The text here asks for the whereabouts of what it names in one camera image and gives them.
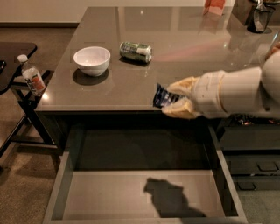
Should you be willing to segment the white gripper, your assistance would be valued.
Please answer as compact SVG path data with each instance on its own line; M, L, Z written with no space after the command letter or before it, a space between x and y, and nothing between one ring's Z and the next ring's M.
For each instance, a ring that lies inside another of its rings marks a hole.
M195 119L204 116L209 119L228 117L223 108L220 91L224 71L205 73L201 77L187 77L176 81L167 87L167 91L176 95L190 96L182 98L171 105L162 108L162 112L173 118Z

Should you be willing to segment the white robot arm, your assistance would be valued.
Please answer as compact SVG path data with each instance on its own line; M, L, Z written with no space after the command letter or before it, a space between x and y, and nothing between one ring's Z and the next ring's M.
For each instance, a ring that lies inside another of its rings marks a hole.
M162 108L170 117L226 118L234 114L278 118L280 104L280 51L273 49L261 67L231 73L215 71L187 77L167 90L182 98Z

